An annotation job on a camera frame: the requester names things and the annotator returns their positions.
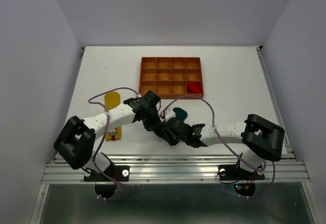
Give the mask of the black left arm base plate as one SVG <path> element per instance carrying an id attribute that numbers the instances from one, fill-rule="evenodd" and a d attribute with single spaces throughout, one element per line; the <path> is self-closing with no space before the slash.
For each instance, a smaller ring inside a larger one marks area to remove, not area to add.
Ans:
<path id="1" fill-rule="evenodd" d="M 85 182 L 108 182 L 111 181 L 107 177 L 105 177 L 102 173 L 98 173 L 94 170 L 88 170 L 90 172 L 84 172 L 84 181 Z M 115 165 L 113 167 L 109 167 L 104 171 L 106 175 L 111 177 L 114 180 L 119 182 L 128 182 L 129 181 L 129 173 L 130 166 L 128 165 Z"/>

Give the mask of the dark green sock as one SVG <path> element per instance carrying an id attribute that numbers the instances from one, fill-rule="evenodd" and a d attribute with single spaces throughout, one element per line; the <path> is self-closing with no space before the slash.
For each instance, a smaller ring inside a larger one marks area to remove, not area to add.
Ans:
<path id="1" fill-rule="evenodd" d="M 175 113 L 175 116 L 182 121 L 188 117 L 188 113 L 180 107 L 173 108 L 173 112 Z"/>

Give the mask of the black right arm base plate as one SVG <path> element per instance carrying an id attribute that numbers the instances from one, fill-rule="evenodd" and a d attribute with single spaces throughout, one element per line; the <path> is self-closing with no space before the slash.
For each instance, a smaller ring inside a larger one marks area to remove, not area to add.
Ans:
<path id="1" fill-rule="evenodd" d="M 224 164 L 218 166 L 218 178 L 222 182 L 226 181 L 244 181 L 244 180 L 264 180 L 264 174 L 260 175 L 257 172 L 248 172 L 240 169 L 235 164 Z"/>

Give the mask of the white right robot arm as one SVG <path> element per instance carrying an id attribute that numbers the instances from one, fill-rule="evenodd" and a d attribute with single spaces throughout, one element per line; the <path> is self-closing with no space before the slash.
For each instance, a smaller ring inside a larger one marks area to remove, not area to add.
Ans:
<path id="1" fill-rule="evenodd" d="M 256 114 L 248 115 L 244 125 L 215 126 L 189 125 L 170 111 L 164 114 L 163 123 L 163 133 L 170 145 L 179 142 L 193 148 L 224 145 L 238 158 L 234 172 L 240 178 L 246 178 L 266 161 L 282 158 L 285 130 Z"/>

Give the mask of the yellow sock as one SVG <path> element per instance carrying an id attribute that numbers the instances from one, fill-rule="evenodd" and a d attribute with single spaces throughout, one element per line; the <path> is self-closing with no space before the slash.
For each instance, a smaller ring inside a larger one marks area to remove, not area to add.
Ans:
<path id="1" fill-rule="evenodd" d="M 108 110 L 117 107 L 120 104 L 120 94 L 117 92 L 109 92 L 104 96 L 104 104 Z M 106 141 L 120 140 L 122 137 L 122 127 L 116 127 L 114 130 L 108 131 L 105 137 Z"/>

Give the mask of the orange compartment tray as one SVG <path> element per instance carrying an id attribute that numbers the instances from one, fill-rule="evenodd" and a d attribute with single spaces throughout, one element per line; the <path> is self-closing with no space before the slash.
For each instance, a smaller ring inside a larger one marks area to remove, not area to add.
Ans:
<path id="1" fill-rule="evenodd" d="M 202 94 L 189 94 L 187 83 L 197 82 Z M 185 95 L 204 97 L 201 59 L 199 57 L 142 57 L 139 93 L 153 91 L 161 99 L 176 99 Z"/>

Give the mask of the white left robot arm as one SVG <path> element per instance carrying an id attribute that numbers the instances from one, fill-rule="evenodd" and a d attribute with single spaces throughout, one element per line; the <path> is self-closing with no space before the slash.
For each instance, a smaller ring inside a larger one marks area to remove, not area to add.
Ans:
<path id="1" fill-rule="evenodd" d="M 101 138 L 100 147 L 106 134 L 123 125 L 141 121 L 148 131 L 161 125 L 157 105 L 160 97 L 148 90 L 144 96 L 124 100 L 112 109 L 104 108 L 104 112 L 88 118 L 73 116 L 68 119 L 54 142 L 54 149 L 74 170 L 90 169 L 101 180 L 113 176 L 113 162 L 94 150 L 95 141 Z"/>

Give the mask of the red sock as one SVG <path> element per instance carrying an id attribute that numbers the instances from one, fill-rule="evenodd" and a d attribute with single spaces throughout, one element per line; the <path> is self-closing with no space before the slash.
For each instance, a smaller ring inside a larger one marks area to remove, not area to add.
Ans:
<path id="1" fill-rule="evenodd" d="M 202 94 L 202 88 L 197 82 L 189 81 L 187 83 L 187 92 L 189 94 Z"/>

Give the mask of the aluminium mounting rail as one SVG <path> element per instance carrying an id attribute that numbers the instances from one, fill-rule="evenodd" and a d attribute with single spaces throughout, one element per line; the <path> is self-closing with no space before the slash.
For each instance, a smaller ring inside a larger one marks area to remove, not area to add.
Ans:
<path id="1" fill-rule="evenodd" d="M 220 165 L 234 164 L 236 158 L 230 155 L 111 155 L 116 165 L 130 167 L 129 184 L 200 184 L 217 183 Z M 265 183 L 309 182 L 310 177 L 304 162 L 296 161 L 288 154 L 275 164 L 267 163 L 264 172 Z M 43 184 L 83 184 L 84 172 L 73 170 L 60 155 L 45 166 Z"/>

